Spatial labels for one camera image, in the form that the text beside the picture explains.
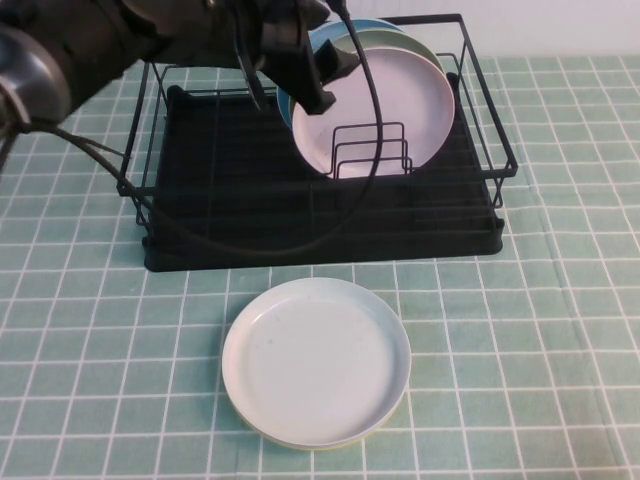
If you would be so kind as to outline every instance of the green grid tablecloth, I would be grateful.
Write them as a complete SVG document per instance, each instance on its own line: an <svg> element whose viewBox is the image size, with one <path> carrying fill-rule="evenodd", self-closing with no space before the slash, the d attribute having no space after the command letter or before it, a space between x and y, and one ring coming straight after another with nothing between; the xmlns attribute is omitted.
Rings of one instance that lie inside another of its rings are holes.
<svg viewBox="0 0 640 480"><path fill-rule="evenodd" d="M113 180L21 140L0 181L0 477L639 479L640 56L482 64L522 166L495 257L150 274ZM140 74L66 126L123 147ZM312 275L378 293L414 355L380 432L314 454L242 424L218 357L247 302Z"/></svg>

